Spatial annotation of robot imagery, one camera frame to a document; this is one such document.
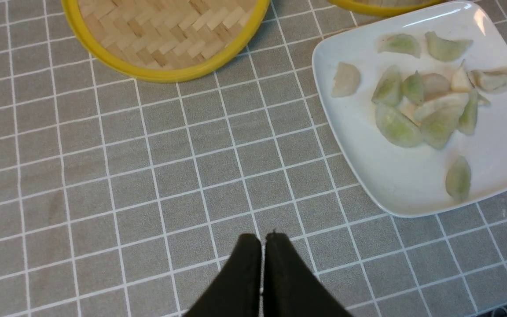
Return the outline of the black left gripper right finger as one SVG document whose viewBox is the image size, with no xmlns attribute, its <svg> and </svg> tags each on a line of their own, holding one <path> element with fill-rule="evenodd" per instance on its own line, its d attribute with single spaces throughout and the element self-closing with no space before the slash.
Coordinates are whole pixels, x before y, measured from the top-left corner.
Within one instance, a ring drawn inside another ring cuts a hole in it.
<svg viewBox="0 0 507 317">
<path fill-rule="evenodd" d="M 351 316 L 308 269 L 285 233 L 269 233 L 265 246 L 266 317 Z"/>
</svg>

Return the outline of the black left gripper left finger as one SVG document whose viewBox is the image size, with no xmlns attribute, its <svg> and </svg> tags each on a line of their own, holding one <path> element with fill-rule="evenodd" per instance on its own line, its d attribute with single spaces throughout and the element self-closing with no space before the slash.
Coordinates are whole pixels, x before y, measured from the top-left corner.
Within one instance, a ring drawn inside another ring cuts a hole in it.
<svg viewBox="0 0 507 317">
<path fill-rule="evenodd" d="M 253 233 L 242 233 L 217 277 L 186 317 L 257 317 L 262 248 Z"/>
</svg>

